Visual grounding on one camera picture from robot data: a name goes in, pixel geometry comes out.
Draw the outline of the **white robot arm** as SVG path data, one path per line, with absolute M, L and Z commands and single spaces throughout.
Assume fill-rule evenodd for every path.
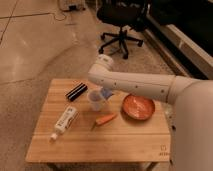
M 114 72 L 100 55 L 88 72 L 96 85 L 170 104 L 171 171 L 213 171 L 213 80 L 177 75 Z

